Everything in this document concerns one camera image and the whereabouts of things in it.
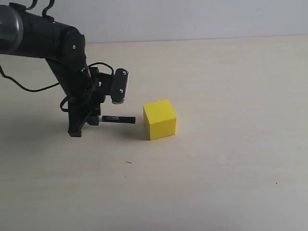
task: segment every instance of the yellow block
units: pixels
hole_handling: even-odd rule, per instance
[[[143,118],[151,141],[175,134],[177,117],[169,100],[143,105]]]

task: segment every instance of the table surface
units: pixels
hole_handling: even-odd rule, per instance
[[[308,37],[89,44],[130,71],[126,102],[70,138],[60,87],[0,79],[1,231],[308,229]],[[0,56],[29,88],[44,60]],[[142,105],[169,99],[177,134],[147,141]]]

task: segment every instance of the black robotic arm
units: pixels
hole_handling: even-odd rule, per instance
[[[0,5],[0,54],[46,59],[66,94],[60,108],[68,112],[70,136],[81,137],[85,123],[135,123],[134,117],[100,116],[100,104],[105,101],[106,95],[111,96],[114,104],[123,103],[128,71],[118,69],[114,72],[112,67],[104,63],[88,66],[85,37],[76,28],[55,22],[54,18],[46,14],[54,0],[43,10],[42,16],[28,13],[27,9],[34,8],[36,2],[34,0],[29,8],[16,3]],[[100,73],[94,67],[97,64],[108,66],[112,73]],[[1,67],[0,74],[22,87],[16,80],[5,75]]]

